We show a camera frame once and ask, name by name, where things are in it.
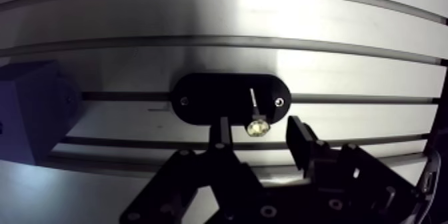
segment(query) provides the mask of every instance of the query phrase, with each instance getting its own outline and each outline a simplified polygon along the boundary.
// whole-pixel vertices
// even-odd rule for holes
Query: black mount
[[[121,224],[180,223],[197,189],[210,185],[219,210],[207,223],[402,223],[424,194],[354,144],[332,150],[298,117],[286,140],[304,185],[263,187],[232,149],[229,118],[210,128],[209,148],[176,152],[120,218]]]
[[[289,110],[291,94],[272,75],[193,73],[177,82],[170,101],[176,115],[193,125],[227,117],[231,125],[248,126],[254,119],[278,122]]]

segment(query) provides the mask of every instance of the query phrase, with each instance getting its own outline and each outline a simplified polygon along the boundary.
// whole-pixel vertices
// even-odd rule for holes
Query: black mounting plate
[[[288,112],[291,94],[284,82],[273,75],[192,73],[177,82],[170,100],[176,115],[187,123],[212,125],[220,117],[228,117],[232,125],[245,125],[253,115],[250,89],[260,115],[266,116],[269,124],[278,122]]]

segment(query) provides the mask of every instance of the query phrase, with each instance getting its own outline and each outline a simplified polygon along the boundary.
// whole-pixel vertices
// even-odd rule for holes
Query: hole
[[[340,201],[340,200],[338,200],[338,199],[331,199],[331,200],[328,202],[328,205],[329,205],[332,209],[334,209],[334,210],[336,210],[336,211],[340,211],[340,210],[342,210],[342,207],[344,206],[344,204],[342,203],[342,201]]]
[[[359,169],[355,168],[355,171],[353,172],[353,178],[357,179],[359,177]]]
[[[260,213],[265,218],[273,218],[277,215],[277,209],[273,206],[266,205],[260,209]]]

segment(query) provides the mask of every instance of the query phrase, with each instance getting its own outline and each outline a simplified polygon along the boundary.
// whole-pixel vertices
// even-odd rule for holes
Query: metal pin
[[[249,89],[251,92],[252,106],[253,106],[253,115],[259,116],[260,111],[258,110],[257,100],[255,98],[255,92],[253,88]],[[254,117],[253,121],[246,127],[246,132],[250,137],[261,137],[264,136],[269,130],[271,126],[261,117]]]

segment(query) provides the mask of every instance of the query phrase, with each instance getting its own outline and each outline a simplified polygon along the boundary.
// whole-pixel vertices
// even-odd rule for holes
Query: bolt head
[[[276,107],[282,107],[285,104],[285,100],[282,98],[276,98],[274,104]]]
[[[189,104],[188,98],[187,97],[182,97],[181,98],[181,105],[186,106]]]
[[[258,119],[252,121],[246,128],[246,132],[250,137],[261,137],[264,136],[271,126],[264,120]]]

